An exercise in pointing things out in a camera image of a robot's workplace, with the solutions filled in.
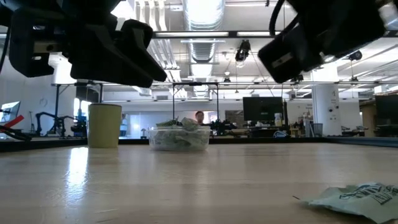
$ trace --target person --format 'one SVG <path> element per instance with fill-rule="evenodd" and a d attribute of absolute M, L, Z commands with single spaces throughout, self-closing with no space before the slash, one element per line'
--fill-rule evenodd
<path fill-rule="evenodd" d="M 198 111 L 198 112 L 195 114 L 195 117 L 196 117 L 196 119 L 197 119 L 199 125 L 204 125 L 204 124 L 203 124 L 203 120 L 205 119 L 205 114 L 204 114 L 203 111 Z"/>

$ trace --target white pillar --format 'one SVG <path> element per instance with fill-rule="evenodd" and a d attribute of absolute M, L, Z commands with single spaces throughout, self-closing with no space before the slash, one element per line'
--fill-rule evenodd
<path fill-rule="evenodd" d="M 337 67 L 334 64 L 323 65 L 323 69 L 312 71 L 312 81 L 338 81 Z M 323 135 L 341 135 L 340 105 L 338 85 L 312 86 L 313 122 L 323 124 Z"/>

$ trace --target plastic container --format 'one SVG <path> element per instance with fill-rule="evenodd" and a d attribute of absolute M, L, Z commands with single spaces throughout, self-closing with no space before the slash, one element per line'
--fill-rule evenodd
<path fill-rule="evenodd" d="M 204 151 L 209 145 L 210 127 L 199 126 L 190 130 L 182 126 L 150 128 L 149 145 L 160 151 Z"/>

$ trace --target ductwork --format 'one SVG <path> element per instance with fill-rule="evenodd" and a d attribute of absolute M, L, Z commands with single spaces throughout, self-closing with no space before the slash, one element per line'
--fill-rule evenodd
<path fill-rule="evenodd" d="M 224 17 L 225 0 L 183 0 L 185 29 L 189 31 L 219 30 Z M 191 63 L 214 62 L 216 44 L 190 44 Z M 208 78 L 212 65 L 191 65 L 194 77 Z M 206 96 L 203 87 L 193 88 L 196 96 Z"/>

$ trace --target wooden table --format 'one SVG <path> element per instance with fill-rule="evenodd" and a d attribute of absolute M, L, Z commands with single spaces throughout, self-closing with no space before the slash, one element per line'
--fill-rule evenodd
<path fill-rule="evenodd" d="M 0 154 L 0 223 L 372 223 L 308 208 L 293 195 L 368 181 L 398 184 L 397 161 L 396 149 L 340 144 Z"/>

